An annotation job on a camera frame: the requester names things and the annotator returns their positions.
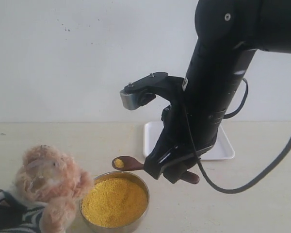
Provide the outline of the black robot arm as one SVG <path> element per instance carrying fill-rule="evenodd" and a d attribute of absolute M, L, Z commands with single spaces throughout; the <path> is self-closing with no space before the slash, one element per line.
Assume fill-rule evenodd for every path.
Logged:
<path fill-rule="evenodd" d="M 169 182 L 197 183 L 189 172 L 217 140 L 226 111 L 257 50 L 291 53 L 291 0 L 200 0 L 195 11 L 198 36 L 184 78 L 155 72 L 120 92 L 128 110 L 156 96 L 169 101 L 163 130 L 144 171 Z"/>

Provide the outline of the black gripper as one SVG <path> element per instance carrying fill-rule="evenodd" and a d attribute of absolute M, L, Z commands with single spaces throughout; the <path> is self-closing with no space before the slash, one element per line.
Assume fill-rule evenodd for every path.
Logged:
<path fill-rule="evenodd" d="M 215 125 L 208 117 L 207 114 L 179 104 L 170 104 L 164 108 L 161 116 L 163 130 L 157 141 L 157 147 L 145 160 L 144 171 L 155 180 L 163 173 L 172 184 L 179 180 L 191 183 L 186 175 L 188 166 L 184 162 L 169 167 L 167 164 L 171 159 L 191 156 L 193 149 L 201 155 L 214 146 Z"/>

